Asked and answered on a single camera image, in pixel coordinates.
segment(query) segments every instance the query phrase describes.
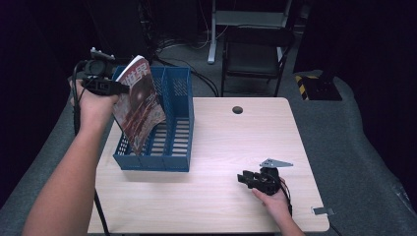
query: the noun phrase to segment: wooden table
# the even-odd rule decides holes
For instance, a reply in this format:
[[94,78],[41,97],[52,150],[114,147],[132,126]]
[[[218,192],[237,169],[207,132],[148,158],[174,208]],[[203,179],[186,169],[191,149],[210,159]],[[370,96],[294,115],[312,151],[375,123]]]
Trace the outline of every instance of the wooden table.
[[[234,106],[242,114],[232,112]],[[237,181],[267,158],[291,192],[293,218],[305,232],[328,230],[323,203],[288,101],[277,97],[194,98],[190,172],[122,171],[112,154],[114,124],[97,168],[96,189],[111,233],[255,233],[279,231],[262,203]],[[89,233],[103,232],[96,209]]]

